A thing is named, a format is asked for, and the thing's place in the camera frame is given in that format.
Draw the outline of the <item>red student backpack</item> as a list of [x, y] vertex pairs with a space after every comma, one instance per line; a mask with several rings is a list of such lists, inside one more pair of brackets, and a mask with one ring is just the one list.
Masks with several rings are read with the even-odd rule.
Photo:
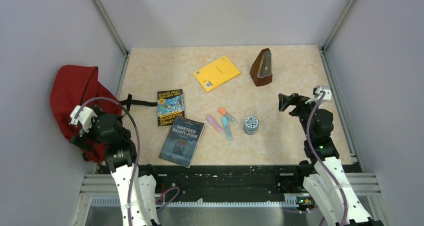
[[79, 65], [64, 65], [56, 74], [50, 93], [50, 107], [63, 136], [69, 142], [73, 132], [69, 124], [70, 114], [77, 105], [88, 107], [97, 105], [106, 113], [119, 116], [122, 124], [124, 115], [129, 112], [132, 105], [150, 107], [157, 105], [154, 102], [135, 100], [132, 95], [119, 101], [99, 82], [98, 77], [98, 67]]

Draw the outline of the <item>orange highlighter pen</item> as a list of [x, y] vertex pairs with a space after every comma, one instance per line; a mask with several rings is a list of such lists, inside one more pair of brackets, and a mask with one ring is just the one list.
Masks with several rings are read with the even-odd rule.
[[219, 107], [218, 108], [218, 112], [222, 115], [222, 116], [224, 116], [224, 117], [226, 117], [227, 118], [227, 120], [230, 122], [230, 123], [232, 123], [232, 124], [234, 124], [234, 125], [237, 125], [238, 124], [238, 121], [227, 111], [227, 110], [225, 110], [223, 107]]

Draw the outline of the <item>Nineteen Eighty-Four dark book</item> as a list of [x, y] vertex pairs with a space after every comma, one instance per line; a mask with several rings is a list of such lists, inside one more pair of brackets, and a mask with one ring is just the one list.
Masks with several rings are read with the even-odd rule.
[[176, 117], [164, 141], [159, 158], [190, 168], [205, 124]]

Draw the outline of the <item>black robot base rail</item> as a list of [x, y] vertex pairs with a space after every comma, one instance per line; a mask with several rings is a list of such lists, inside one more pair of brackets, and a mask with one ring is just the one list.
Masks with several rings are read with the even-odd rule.
[[156, 193], [173, 189], [175, 202], [282, 202], [286, 193], [305, 193], [304, 177], [311, 164], [242, 166], [139, 166], [139, 176], [153, 174]]

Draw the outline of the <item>colourful treehouse storey book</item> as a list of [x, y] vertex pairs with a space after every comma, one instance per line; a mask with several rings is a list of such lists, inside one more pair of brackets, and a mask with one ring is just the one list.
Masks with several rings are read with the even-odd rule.
[[176, 117], [185, 117], [183, 89], [157, 92], [157, 126], [171, 126]]

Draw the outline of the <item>yellow notebook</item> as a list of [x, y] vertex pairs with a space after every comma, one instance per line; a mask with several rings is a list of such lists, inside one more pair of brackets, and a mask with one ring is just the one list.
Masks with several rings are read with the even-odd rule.
[[206, 92], [226, 83], [240, 74], [240, 70], [223, 56], [193, 72], [194, 77]]

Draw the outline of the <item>pink highlighter pen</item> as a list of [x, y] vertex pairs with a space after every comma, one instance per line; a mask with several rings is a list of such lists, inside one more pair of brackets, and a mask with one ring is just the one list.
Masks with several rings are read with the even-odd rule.
[[218, 133], [224, 133], [223, 128], [219, 125], [219, 123], [211, 116], [207, 115], [206, 120], [208, 123], [218, 132]]

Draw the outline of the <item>brown wooden metronome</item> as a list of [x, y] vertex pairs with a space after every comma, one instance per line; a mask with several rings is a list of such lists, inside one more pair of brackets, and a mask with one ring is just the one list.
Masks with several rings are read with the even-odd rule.
[[250, 69], [250, 76], [256, 87], [272, 82], [272, 53], [269, 48], [262, 49]]

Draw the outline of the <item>round blue patterned tin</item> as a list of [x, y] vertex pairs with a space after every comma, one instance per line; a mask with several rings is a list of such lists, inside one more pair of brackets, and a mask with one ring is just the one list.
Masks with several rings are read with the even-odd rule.
[[244, 133], [247, 135], [254, 135], [259, 129], [259, 120], [255, 116], [248, 116], [243, 125]]

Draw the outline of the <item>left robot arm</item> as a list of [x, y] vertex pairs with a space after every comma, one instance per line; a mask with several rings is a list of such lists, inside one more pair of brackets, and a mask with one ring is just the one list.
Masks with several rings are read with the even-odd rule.
[[119, 116], [97, 105], [77, 105], [70, 114], [71, 125], [81, 125], [77, 138], [105, 145], [105, 162], [118, 190], [123, 225], [159, 225], [155, 191], [160, 179], [151, 165], [139, 170], [136, 145]]

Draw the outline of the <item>blue highlighter pen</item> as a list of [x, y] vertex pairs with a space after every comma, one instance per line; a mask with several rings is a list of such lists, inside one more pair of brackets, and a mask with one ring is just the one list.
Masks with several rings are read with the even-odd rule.
[[221, 121], [222, 121], [223, 129], [225, 131], [226, 140], [227, 141], [232, 141], [233, 140], [233, 135], [232, 135], [232, 132], [231, 132], [231, 128], [230, 128], [230, 125], [229, 125], [228, 118], [226, 116], [223, 116], [221, 118]]

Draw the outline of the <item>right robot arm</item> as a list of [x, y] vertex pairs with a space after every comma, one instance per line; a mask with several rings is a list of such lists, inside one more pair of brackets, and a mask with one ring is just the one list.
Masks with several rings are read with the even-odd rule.
[[294, 106], [289, 115], [301, 123], [306, 137], [304, 151], [311, 161], [297, 167], [293, 185], [312, 197], [323, 216], [320, 225], [383, 225], [365, 209], [348, 180], [331, 138], [334, 115], [320, 108], [325, 96], [325, 91], [316, 98], [297, 93], [278, 95], [279, 111]]

